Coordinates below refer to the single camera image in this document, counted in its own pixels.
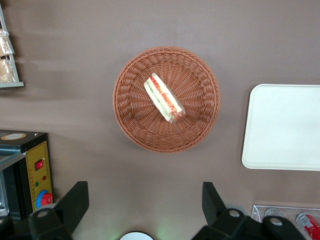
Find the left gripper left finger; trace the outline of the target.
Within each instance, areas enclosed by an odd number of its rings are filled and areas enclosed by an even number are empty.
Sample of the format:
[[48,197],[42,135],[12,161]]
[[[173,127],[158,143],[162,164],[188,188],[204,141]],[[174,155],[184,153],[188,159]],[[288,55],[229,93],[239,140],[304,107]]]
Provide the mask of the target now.
[[41,208],[28,218],[31,238],[33,240],[71,240],[88,208],[88,182],[79,181],[53,208]]

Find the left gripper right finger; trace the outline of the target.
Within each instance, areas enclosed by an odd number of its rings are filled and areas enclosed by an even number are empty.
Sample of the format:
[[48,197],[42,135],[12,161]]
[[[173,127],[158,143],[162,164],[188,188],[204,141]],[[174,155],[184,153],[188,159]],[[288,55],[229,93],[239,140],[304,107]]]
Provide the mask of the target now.
[[193,240],[244,240],[247,216],[237,208],[227,208],[212,182],[202,185],[202,211],[207,225]]

